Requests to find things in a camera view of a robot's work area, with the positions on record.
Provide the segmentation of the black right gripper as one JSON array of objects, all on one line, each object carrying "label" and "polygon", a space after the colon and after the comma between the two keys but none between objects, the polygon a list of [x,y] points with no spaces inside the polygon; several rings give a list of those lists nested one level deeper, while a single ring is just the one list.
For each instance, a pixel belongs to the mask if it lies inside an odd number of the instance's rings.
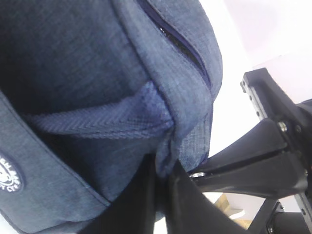
[{"label": "black right gripper", "polygon": [[[266,68],[246,72],[241,86],[262,121],[209,158],[207,171],[244,167],[194,178],[193,182],[202,192],[267,198],[248,228],[253,234],[310,234],[312,101],[295,104]],[[299,212],[287,212],[282,205],[281,198],[290,195],[294,195]]]}]

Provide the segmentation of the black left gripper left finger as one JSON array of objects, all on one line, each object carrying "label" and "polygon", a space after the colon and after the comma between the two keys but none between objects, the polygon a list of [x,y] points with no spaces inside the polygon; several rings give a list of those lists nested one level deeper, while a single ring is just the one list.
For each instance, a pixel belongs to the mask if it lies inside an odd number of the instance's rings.
[{"label": "black left gripper left finger", "polygon": [[152,234],[156,215],[155,156],[144,156],[119,197],[81,234]]}]

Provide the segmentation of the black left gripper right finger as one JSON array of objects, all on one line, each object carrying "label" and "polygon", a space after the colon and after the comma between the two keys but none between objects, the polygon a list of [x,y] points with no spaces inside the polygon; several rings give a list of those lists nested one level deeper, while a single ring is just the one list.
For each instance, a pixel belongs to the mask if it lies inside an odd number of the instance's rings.
[{"label": "black left gripper right finger", "polygon": [[212,204],[176,161],[166,181],[165,215],[169,234],[245,234]]}]

